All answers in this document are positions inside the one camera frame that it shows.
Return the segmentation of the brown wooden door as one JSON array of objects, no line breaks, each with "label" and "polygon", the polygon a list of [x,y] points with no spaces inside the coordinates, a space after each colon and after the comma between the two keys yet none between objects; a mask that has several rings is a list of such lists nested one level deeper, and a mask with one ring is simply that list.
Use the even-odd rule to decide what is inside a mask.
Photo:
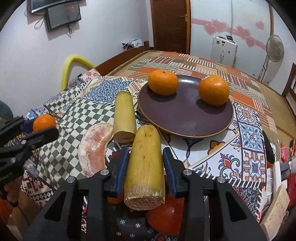
[{"label": "brown wooden door", "polygon": [[154,49],[188,54],[191,9],[187,0],[150,1]]}]

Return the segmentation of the yellow sugarcane piece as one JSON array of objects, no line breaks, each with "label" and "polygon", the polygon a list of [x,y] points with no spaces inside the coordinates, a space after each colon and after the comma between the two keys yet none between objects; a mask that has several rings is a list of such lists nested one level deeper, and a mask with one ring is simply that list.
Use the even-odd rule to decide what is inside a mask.
[{"label": "yellow sugarcane piece", "polygon": [[165,202],[165,177],[159,132],[153,125],[138,128],[125,176],[125,205],[152,210]]},{"label": "yellow sugarcane piece", "polygon": [[132,96],[127,91],[120,91],[115,99],[113,124],[114,140],[120,144],[130,144],[137,132]]}]

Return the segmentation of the peeled pink pomelo segment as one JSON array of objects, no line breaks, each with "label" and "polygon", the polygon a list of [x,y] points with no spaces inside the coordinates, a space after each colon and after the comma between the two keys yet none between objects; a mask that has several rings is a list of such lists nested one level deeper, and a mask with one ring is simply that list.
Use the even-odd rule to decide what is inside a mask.
[{"label": "peeled pink pomelo segment", "polygon": [[106,168],[106,149],[113,138],[113,125],[98,123],[91,126],[78,147],[78,159],[86,178]]}]

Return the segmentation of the wall mounted black monitor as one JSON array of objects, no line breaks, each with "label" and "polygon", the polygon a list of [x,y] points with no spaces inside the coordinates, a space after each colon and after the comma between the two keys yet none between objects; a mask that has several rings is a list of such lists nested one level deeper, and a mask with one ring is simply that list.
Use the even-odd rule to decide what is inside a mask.
[{"label": "wall mounted black monitor", "polygon": [[41,16],[46,23],[48,32],[66,27],[69,35],[77,22],[81,20],[79,1],[26,1],[27,12]]}]

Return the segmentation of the patterned patchwork tablecloth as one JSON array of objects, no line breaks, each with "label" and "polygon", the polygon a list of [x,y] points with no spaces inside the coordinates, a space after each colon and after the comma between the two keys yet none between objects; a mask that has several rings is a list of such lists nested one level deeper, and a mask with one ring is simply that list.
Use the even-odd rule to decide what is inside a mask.
[{"label": "patterned patchwork tablecloth", "polygon": [[[258,174],[266,173],[262,129],[258,115],[244,115],[245,107],[232,103],[234,117],[222,133],[207,138],[184,138],[151,124],[137,105],[146,81],[100,76],[83,81],[46,102],[43,110],[58,118],[59,137],[38,150],[37,174],[56,188],[24,235],[24,240],[266,240],[266,235],[236,192],[249,184],[242,174],[245,160],[254,161]],[[78,147],[86,131],[98,123],[114,124],[115,99],[120,91],[131,94],[137,130],[153,125],[159,132],[162,157],[169,147],[185,170],[184,209],[177,236],[153,229],[148,210],[125,205],[125,191],[107,196],[109,156],[132,143],[109,142],[106,168],[86,178],[78,159]]]}]

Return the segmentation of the orange striped bed cover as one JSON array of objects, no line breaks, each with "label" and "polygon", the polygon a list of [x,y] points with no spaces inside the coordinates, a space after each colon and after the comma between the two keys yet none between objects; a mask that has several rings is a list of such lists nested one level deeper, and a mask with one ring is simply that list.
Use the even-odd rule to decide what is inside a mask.
[{"label": "orange striped bed cover", "polygon": [[146,79],[158,68],[198,78],[217,74],[228,81],[232,101],[258,113],[269,139],[287,147],[295,138],[295,120],[280,94],[242,71],[211,60],[176,52],[145,51],[115,68],[110,75]]}]

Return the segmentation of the white appliance box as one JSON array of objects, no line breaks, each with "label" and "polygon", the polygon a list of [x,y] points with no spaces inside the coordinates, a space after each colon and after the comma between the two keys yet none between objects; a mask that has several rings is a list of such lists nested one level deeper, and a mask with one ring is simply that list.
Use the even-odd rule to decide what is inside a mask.
[{"label": "white appliance box", "polygon": [[236,64],[237,48],[238,45],[232,36],[214,36],[210,59],[218,64],[233,68]]}]

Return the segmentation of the red tomato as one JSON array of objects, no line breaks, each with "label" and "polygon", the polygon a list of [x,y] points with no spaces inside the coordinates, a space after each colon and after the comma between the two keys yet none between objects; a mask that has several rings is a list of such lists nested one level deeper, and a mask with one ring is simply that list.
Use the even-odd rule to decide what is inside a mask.
[{"label": "red tomato", "polygon": [[148,211],[147,221],[158,232],[177,236],[181,230],[184,198],[175,198],[171,194],[165,197],[165,203]]}]

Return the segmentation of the white standing fan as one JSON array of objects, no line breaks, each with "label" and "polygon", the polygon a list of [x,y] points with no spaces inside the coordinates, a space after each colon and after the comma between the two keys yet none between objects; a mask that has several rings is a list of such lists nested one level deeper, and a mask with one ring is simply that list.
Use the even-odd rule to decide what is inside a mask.
[{"label": "white standing fan", "polygon": [[284,58],[284,45],[278,35],[268,38],[266,44],[266,58],[259,74],[259,81],[269,85],[280,69]]}]

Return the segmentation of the wooden block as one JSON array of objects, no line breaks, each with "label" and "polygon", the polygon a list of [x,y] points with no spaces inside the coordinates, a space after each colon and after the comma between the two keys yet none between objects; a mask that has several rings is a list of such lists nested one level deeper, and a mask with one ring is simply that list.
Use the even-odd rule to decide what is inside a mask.
[{"label": "wooden block", "polygon": [[285,212],[287,210],[290,198],[284,185],[280,185],[277,189],[275,197],[263,217],[260,226],[265,233],[267,240],[273,240],[277,235]]}]

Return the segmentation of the yellow chair back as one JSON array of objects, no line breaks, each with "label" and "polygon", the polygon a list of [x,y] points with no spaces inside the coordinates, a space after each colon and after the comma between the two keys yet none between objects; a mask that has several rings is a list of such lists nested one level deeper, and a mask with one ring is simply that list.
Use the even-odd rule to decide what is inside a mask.
[{"label": "yellow chair back", "polygon": [[85,69],[93,69],[95,65],[89,60],[85,59],[81,55],[73,54],[70,55],[64,63],[62,69],[62,81],[61,81],[61,90],[65,90],[68,86],[69,77],[71,75],[72,69],[76,66],[81,66]]}]

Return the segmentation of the dark purple ceramic plate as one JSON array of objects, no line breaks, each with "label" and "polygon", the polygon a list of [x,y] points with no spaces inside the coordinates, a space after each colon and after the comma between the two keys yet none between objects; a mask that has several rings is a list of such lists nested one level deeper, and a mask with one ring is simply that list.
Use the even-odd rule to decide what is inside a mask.
[{"label": "dark purple ceramic plate", "polygon": [[199,97],[200,78],[178,75],[173,95],[160,96],[146,83],[138,93],[137,105],[144,117],[159,129],[184,138],[207,138],[224,132],[234,117],[230,100],[211,106]]}]

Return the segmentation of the orange tangerine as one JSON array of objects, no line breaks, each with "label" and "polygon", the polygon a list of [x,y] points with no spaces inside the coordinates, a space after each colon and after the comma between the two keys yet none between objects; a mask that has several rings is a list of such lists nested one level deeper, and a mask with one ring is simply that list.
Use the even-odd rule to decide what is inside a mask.
[{"label": "orange tangerine", "polygon": [[230,88],[228,82],[218,75],[204,77],[198,86],[201,100],[212,106],[221,106],[229,99]]},{"label": "orange tangerine", "polygon": [[149,88],[161,96],[170,96],[179,87],[177,75],[170,70],[157,69],[149,75],[147,81]]},{"label": "orange tangerine", "polygon": [[33,122],[33,132],[37,133],[40,131],[43,131],[47,128],[55,128],[56,127],[56,121],[55,118],[53,118],[49,114],[42,114],[38,116],[34,122]]}]

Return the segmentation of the wooden bed frame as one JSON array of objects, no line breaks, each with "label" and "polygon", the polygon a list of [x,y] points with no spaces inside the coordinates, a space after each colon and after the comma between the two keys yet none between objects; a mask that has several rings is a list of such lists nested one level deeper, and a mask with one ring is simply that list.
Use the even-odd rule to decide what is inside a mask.
[{"label": "wooden bed frame", "polygon": [[101,75],[112,75],[133,60],[149,51],[149,41],[144,41],[144,45],[138,48],[126,50],[95,67],[95,70]]}]

